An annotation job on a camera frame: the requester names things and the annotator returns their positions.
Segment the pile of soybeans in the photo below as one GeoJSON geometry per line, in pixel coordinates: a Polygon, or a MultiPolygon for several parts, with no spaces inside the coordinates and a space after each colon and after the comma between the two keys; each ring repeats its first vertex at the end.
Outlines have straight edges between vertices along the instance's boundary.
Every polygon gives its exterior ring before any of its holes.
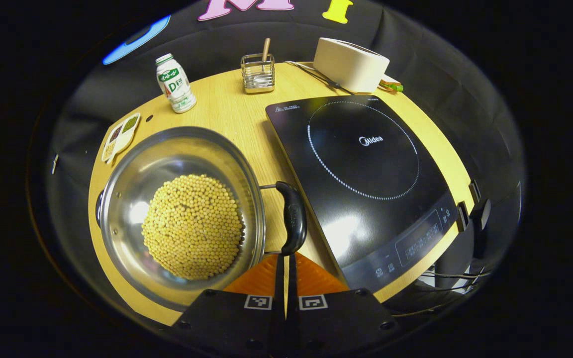
{"type": "Polygon", "coordinates": [[[203,280],[232,266],[243,226],[230,188],[202,174],[182,175],[157,188],[141,228],[155,262],[176,277],[203,280]]]}

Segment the stainless steel pot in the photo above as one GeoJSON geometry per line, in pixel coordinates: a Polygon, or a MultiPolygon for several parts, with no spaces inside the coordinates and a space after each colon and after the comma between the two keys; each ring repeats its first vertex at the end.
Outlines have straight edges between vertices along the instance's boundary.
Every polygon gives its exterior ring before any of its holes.
{"type": "Polygon", "coordinates": [[[142,140],[120,160],[98,196],[97,224],[111,262],[130,287],[147,303],[185,311],[202,291],[223,289],[268,253],[262,190],[252,166],[232,141],[202,127],[175,127],[142,140]],[[141,225],[150,200],[164,182],[202,174],[219,179],[233,192],[244,236],[237,258],[226,272],[210,279],[188,280],[172,275],[153,260],[141,225]]]}

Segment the white divided bean tray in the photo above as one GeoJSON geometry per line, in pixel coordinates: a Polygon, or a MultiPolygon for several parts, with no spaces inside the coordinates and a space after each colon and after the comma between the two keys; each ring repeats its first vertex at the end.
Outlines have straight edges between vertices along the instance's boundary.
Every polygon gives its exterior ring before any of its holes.
{"type": "Polygon", "coordinates": [[[130,145],[133,140],[134,132],[140,121],[141,114],[133,113],[127,118],[121,120],[110,131],[110,135],[105,141],[101,152],[101,161],[108,165],[113,165],[115,157],[130,145]]]}

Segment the white toaster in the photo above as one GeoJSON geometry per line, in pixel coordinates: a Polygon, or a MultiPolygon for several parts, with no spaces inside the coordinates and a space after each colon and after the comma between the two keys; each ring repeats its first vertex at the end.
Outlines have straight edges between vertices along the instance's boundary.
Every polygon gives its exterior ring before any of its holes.
{"type": "Polygon", "coordinates": [[[332,82],[354,93],[373,93],[390,59],[365,47],[319,38],[312,66],[332,82]]]}

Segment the toy sandwich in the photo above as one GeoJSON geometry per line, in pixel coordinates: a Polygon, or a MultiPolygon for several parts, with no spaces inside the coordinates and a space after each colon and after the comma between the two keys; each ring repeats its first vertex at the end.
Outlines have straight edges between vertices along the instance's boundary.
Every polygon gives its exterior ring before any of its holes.
{"type": "Polygon", "coordinates": [[[385,74],[382,76],[382,79],[380,79],[379,88],[385,91],[393,91],[393,92],[404,91],[404,86],[399,81],[385,74]]]}

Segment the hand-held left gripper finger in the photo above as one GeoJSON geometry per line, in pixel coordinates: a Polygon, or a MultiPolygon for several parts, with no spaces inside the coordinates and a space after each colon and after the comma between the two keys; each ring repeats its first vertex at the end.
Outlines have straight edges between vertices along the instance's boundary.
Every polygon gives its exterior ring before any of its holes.
{"type": "Polygon", "coordinates": [[[400,324],[369,290],[348,289],[299,253],[288,273],[289,353],[371,354],[400,337],[400,324]]]}
{"type": "Polygon", "coordinates": [[[204,354],[279,354],[284,273],[284,257],[270,255],[225,289],[202,291],[175,322],[175,334],[204,354]]]}

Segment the black induction cooktop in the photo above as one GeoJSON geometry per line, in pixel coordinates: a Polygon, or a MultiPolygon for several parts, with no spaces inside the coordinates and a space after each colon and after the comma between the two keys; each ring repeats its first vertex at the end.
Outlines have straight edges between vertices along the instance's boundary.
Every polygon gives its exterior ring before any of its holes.
{"type": "Polygon", "coordinates": [[[436,161],[379,97],[291,100],[265,111],[349,288],[382,290],[457,223],[436,161]]]}

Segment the white green label bottle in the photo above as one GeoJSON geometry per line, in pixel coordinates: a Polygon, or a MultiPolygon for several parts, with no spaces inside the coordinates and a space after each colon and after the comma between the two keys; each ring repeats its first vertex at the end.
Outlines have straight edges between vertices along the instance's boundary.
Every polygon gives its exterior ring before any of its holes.
{"type": "Polygon", "coordinates": [[[197,99],[184,69],[172,54],[162,55],[155,61],[156,79],[175,113],[191,110],[197,99]]]}

